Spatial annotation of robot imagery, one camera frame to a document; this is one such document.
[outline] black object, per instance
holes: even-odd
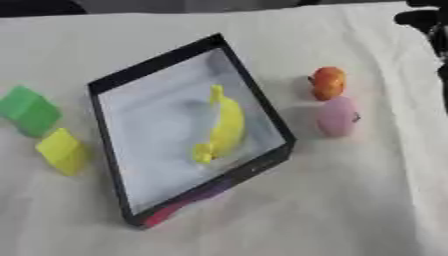
[[[69,0],[0,0],[0,17],[27,17],[86,14],[77,3]]]
[[[230,63],[236,68],[245,84],[251,90],[252,94],[258,100],[260,106],[274,124],[275,128],[280,132],[285,143],[264,155],[261,155],[245,164],[230,169],[224,174],[209,180],[208,182],[192,188],[178,196],[175,196],[163,203],[160,203],[141,213],[133,214],[129,205],[127,195],[124,190],[124,184],[121,178],[119,166],[114,154],[111,138],[107,129],[106,121],[99,102],[99,95],[119,86],[125,86],[128,82],[142,78],[151,73],[155,73],[182,61],[198,56],[202,53],[221,49],[229,59]],[[183,46],[171,52],[165,53],[153,59],[144,61],[125,70],[108,75],[104,78],[96,80],[88,85],[90,97],[93,103],[98,126],[101,132],[111,177],[115,186],[116,194],[122,215],[127,223],[141,228],[152,227],[166,219],[169,213],[177,210],[191,202],[212,197],[223,192],[265,170],[271,168],[288,159],[292,148],[295,144],[295,137],[288,129],[279,114],[272,107],[271,103],[264,96],[261,89],[252,79],[249,72],[240,62],[238,57],[229,47],[227,42],[220,34],[216,34],[205,39],[196,41],[192,44]]]
[[[438,70],[443,82],[443,97],[445,110],[448,113],[448,37],[445,31],[448,27],[447,0],[407,0],[412,7],[438,7],[438,10],[415,10],[399,13],[395,22],[400,25],[410,25],[422,32],[428,38],[435,54],[444,63]]]

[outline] toy apple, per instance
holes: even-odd
[[[329,100],[317,113],[317,125],[329,137],[351,134],[360,119],[352,100],[343,96]]]
[[[345,73],[337,67],[323,67],[309,77],[317,100],[326,101],[342,94],[345,89]]]

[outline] red apple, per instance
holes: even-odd
[[[323,67],[314,72],[310,81],[314,86],[314,97],[326,101],[342,94],[346,77],[344,71],[337,67]]]

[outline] black box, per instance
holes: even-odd
[[[239,100],[246,134],[231,156],[210,165],[197,164],[190,149],[198,142],[199,131],[205,132],[198,128],[201,113],[207,109],[208,87],[216,83]],[[220,34],[88,87],[119,205],[133,226],[152,227],[189,203],[287,160],[295,143]]]

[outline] table surface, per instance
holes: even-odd
[[[227,14],[0,20],[0,93],[55,102],[94,161],[52,170],[0,121],[2,255],[446,255],[448,140],[440,63],[393,23],[404,3]],[[298,137],[291,160],[147,231],[122,222],[87,95],[106,74],[221,32]],[[363,119],[319,135],[305,77],[337,65]]]

